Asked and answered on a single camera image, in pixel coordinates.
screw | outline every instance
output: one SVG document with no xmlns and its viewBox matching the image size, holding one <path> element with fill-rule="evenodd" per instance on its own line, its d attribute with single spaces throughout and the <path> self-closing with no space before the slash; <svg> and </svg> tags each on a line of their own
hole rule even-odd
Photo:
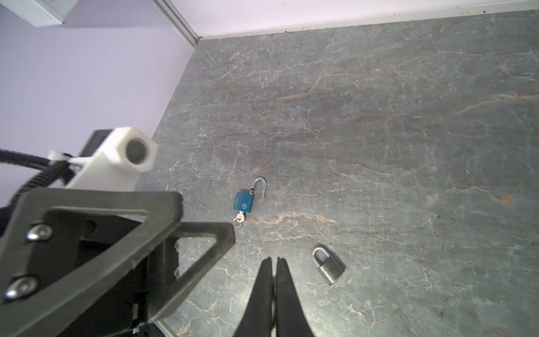
<svg viewBox="0 0 539 337">
<path fill-rule="evenodd" d="M 124 302 L 122 307 L 123 312 L 129 313 L 132 311 L 132 305 L 130 302 Z"/>
<path fill-rule="evenodd" d="M 46 224 L 39 224 L 32 227 L 26 234 L 29 241 L 45 241 L 52 236 L 52 228 Z"/>
<path fill-rule="evenodd" d="M 84 224 L 86 225 L 86 234 L 92 234 L 95 231 L 95 228 L 97 225 L 92 220 L 86 220 L 84 221 Z"/>
<path fill-rule="evenodd" d="M 37 280 L 35 278 L 30 276 L 21 277 L 9 286 L 5 296 L 10 300 L 16 300 L 30 295 L 36 288 Z"/>
</svg>

air vent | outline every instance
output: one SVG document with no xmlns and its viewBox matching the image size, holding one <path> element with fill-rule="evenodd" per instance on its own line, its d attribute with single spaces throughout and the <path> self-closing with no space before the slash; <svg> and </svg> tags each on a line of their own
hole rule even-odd
<svg viewBox="0 0 539 337">
<path fill-rule="evenodd" d="M 34 27 L 61 25 L 78 0 L 0 0 L 6 8 Z"/>
</svg>

baseboard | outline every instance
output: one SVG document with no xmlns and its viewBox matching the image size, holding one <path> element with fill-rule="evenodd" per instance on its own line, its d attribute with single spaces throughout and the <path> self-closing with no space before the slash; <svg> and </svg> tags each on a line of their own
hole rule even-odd
<svg viewBox="0 0 539 337">
<path fill-rule="evenodd" d="M 312 30 L 312 29 L 362 26 L 362 25 L 373 25 L 373 24 L 389 23 L 389 22 L 427 20 L 427 19 L 436 19 L 436 18 L 449 18 L 449 17 L 493 14 L 493 13 L 503 13 L 503 12 L 516 12 L 516 11 L 527 11 L 527 10 L 539 10 L 539 0 L 517 0 L 517 1 L 497 2 L 497 3 L 485 3 L 485 4 L 461 6 L 457 8 L 446 8 L 442 10 L 435 10 L 435 11 L 428 11 L 428 12 L 421 12 L 421 13 L 409 13 L 409 14 L 402 14 L 402 15 L 399 15 L 396 13 L 393 16 L 387 15 L 383 17 L 362 18 L 362 19 L 357 19 L 357 20 L 347 20 L 347 21 L 341 21 L 341 22 L 317 23 L 317 24 L 308 24 L 308 25 L 259 30 L 259 31 L 252 31 L 252 32 L 238 32 L 238 33 L 225 34 L 225 35 L 205 36 L 205 37 L 202 37 L 201 40 L 224 39 L 224 38 L 230 38 L 230 37 L 296 32 L 296 31 Z"/>
</svg>

bolt head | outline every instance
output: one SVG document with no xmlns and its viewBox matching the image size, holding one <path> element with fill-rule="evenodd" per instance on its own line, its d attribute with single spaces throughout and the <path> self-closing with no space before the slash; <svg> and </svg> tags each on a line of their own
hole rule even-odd
<svg viewBox="0 0 539 337">
<path fill-rule="evenodd" d="M 39 224 L 32 227 L 26 234 L 28 241 L 45 241 L 52 236 L 52 228 L 46 224 Z"/>
<path fill-rule="evenodd" d="M 5 292 L 6 298 L 16 300 L 32 294 L 37 289 L 37 280 L 34 277 L 25 276 L 13 282 Z"/>
</svg>

silver padlock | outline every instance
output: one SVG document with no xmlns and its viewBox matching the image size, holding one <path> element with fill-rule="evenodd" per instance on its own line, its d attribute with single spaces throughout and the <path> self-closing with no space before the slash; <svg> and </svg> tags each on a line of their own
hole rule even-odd
<svg viewBox="0 0 539 337">
<path fill-rule="evenodd" d="M 322 251 L 326 256 L 328 257 L 324 262 L 321 264 L 318 262 L 318 259 L 316 258 L 315 254 L 317 251 Z M 318 271 L 320 274 L 322 274 L 322 277 L 324 277 L 324 280 L 328 283 L 328 285 L 332 285 L 335 283 L 335 281 L 341 276 L 341 274 L 344 272 L 344 266 L 342 266 L 337 259 L 335 259 L 334 256 L 330 255 L 324 248 L 322 247 L 316 247 L 313 250 L 313 261 L 318 266 Z"/>
</svg>

